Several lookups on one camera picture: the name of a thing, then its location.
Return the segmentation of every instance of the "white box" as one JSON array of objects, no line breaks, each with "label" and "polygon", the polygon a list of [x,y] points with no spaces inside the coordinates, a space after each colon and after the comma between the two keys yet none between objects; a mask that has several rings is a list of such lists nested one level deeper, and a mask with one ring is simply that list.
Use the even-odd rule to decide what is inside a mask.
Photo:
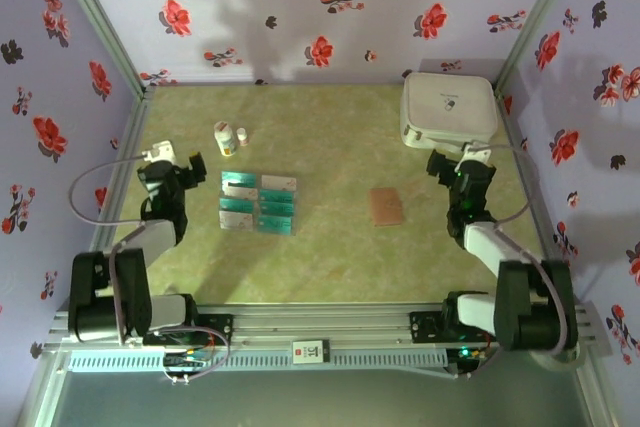
[{"label": "white box", "polygon": [[258,200],[258,189],[250,189],[249,187],[236,187],[231,184],[222,184],[222,193],[236,199]]},{"label": "white box", "polygon": [[263,175],[261,187],[268,190],[286,190],[288,192],[295,192],[298,189],[298,181],[294,177]]},{"label": "white box", "polygon": [[488,143],[498,130],[493,88],[482,77],[411,73],[400,112],[402,141],[419,149],[460,151],[472,140]]},{"label": "white box", "polygon": [[224,230],[253,230],[253,215],[219,210],[220,228]]}]

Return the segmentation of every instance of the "white bottle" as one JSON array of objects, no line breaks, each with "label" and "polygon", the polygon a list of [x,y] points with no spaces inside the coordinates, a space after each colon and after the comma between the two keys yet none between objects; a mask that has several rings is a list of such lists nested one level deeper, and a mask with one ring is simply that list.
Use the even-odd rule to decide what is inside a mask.
[{"label": "white bottle", "polygon": [[216,138],[216,142],[218,142],[218,147],[220,147],[220,152],[225,157],[229,157],[236,153],[236,139],[233,136],[233,130],[229,126],[227,122],[216,122],[213,126],[214,136]]},{"label": "white bottle", "polygon": [[247,136],[247,130],[243,127],[240,127],[236,130],[236,135],[238,136],[238,143],[243,146],[249,143],[249,137]]}]

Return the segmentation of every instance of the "white label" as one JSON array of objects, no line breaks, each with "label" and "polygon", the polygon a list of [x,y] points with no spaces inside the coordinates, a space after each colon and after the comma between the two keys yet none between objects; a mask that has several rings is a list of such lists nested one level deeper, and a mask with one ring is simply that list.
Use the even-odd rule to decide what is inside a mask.
[{"label": "white label", "polygon": [[245,200],[258,200],[258,189],[248,187],[234,187],[229,184],[222,184],[222,192],[229,197]]},{"label": "white label", "polygon": [[267,190],[298,190],[298,181],[294,177],[279,177],[277,175],[263,175],[262,188]]},{"label": "white label", "polygon": [[328,342],[305,340],[292,343],[294,364],[322,364],[329,361]]},{"label": "white label", "polygon": [[218,211],[220,228],[225,230],[253,230],[253,215],[240,212]]}]

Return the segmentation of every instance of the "floral wallpaper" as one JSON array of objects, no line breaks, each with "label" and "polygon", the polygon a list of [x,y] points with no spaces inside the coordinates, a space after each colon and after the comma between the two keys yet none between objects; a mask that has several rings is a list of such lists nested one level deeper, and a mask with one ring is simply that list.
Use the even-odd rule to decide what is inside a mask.
[{"label": "floral wallpaper", "polygon": [[144,84],[264,85],[495,80],[536,0],[99,1]]},{"label": "floral wallpaper", "polygon": [[[73,257],[93,230],[72,180],[113,160],[133,105],[76,0],[0,0],[0,426],[15,425]],[[97,216],[109,172],[76,193]]]},{"label": "floral wallpaper", "polygon": [[542,177],[558,254],[597,310],[601,361],[637,425],[640,377],[640,44],[627,0],[555,0],[505,88]]}]

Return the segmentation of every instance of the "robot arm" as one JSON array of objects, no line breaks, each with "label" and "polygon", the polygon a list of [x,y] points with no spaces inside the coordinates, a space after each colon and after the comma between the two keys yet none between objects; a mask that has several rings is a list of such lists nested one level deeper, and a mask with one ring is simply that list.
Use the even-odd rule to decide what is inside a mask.
[{"label": "robot arm", "polygon": [[[481,159],[452,161],[434,151],[427,172],[449,189],[447,230],[458,245],[478,257],[497,277],[495,298],[485,292],[451,292],[444,301],[442,327],[477,327],[506,350],[551,349],[560,339],[558,309],[534,263],[553,284],[567,323],[564,349],[573,348],[578,329],[573,289],[564,261],[540,261],[499,228],[486,210],[486,192],[495,167]],[[532,301],[531,294],[538,300]]]},{"label": "robot arm", "polygon": [[[137,171],[149,194],[141,205],[140,226],[112,249],[73,260],[68,328],[79,341],[144,336],[153,329],[188,325],[197,316],[190,295],[151,296],[147,282],[147,267],[184,237],[185,190],[206,176],[199,153],[190,157],[189,169],[175,165],[170,144],[169,150],[168,157],[161,155]],[[109,285],[114,295],[100,295]]]}]

